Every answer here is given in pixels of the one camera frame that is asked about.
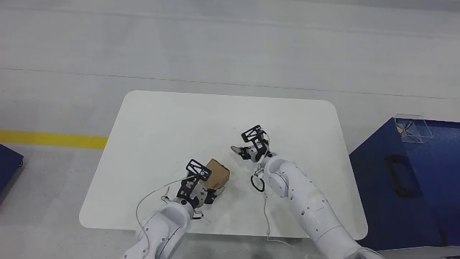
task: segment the cable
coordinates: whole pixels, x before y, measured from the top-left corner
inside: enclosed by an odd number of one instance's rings
[[[145,225],[147,225],[147,223],[151,220],[151,218],[153,218],[153,216],[155,216],[159,211],[156,211],[148,220],[147,222],[142,226],[140,220],[139,220],[139,206],[141,205],[141,203],[147,198],[149,197],[150,195],[152,195],[153,193],[163,189],[164,187],[167,187],[171,184],[174,184],[176,182],[180,182],[182,180],[186,180],[186,179],[189,179],[189,178],[192,178],[192,177],[195,177],[195,175],[192,175],[192,176],[188,176],[188,177],[185,177],[185,178],[182,178],[182,179],[179,179],[179,180],[176,180],[176,181],[173,181],[173,182],[169,182],[168,184],[165,184],[164,186],[148,193],[146,196],[144,196],[144,198],[141,199],[141,201],[139,201],[139,203],[137,204],[136,206],[136,220],[137,220],[137,224],[139,225],[139,227],[141,227],[142,229],[142,232],[144,233],[145,237],[147,238],[147,252],[145,253],[144,257],[142,257],[142,259],[146,258],[149,253],[150,253],[150,238],[149,238],[149,235],[147,234],[147,232],[145,232]]]
[[[291,246],[291,244],[287,243],[287,242],[284,242],[282,240],[276,240],[276,239],[270,239],[270,221],[268,219],[268,216],[267,216],[267,212],[265,211],[265,209],[267,208],[267,192],[264,192],[264,215],[265,215],[265,219],[267,220],[267,241],[268,242],[279,242],[279,243],[282,243],[284,245],[287,245],[287,246]]]

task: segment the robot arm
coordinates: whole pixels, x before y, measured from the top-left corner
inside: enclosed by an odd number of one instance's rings
[[[144,230],[137,234],[138,243],[128,249],[123,258],[171,258],[183,241],[194,213],[185,199],[169,201],[142,223]]]
[[[166,206],[151,213],[149,219],[141,223],[138,242],[125,252],[123,259],[171,258],[183,241],[191,220],[203,217],[202,213],[195,217],[195,208],[213,203],[219,190],[207,189],[200,184],[211,177],[211,170],[193,159],[185,169],[188,176],[180,182],[177,197],[172,201],[166,195],[162,197]]]
[[[382,258],[376,252],[362,248],[351,237],[314,182],[295,163],[270,152],[270,140],[266,140],[264,135],[267,133],[257,125],[241,135],[254,147],[232,146],[231,149],[243,159],[260,163],[260,170],[254,175],[263,170],[268,185],[279,197],[286,198],[298,224],[320,252],[328,259]]]

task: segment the gray floor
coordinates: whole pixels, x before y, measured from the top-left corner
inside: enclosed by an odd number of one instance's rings
[[[0,129],[108,136],[136,89],[323,99],[351,152],[397,113],[460,120],[459,12],[438,0],[0,0]],[[117,258],[134,243],[78,222],[100,150],[10,147],[26,164],[0,205],[1,258]],[[188,235],[176,258],[316,256],[293,244]]]

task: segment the transparent container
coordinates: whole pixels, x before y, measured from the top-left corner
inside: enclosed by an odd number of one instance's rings
[[[433,138],[430,128],[421,115],[396,114],[393,119],[403,142],[425,143]]]

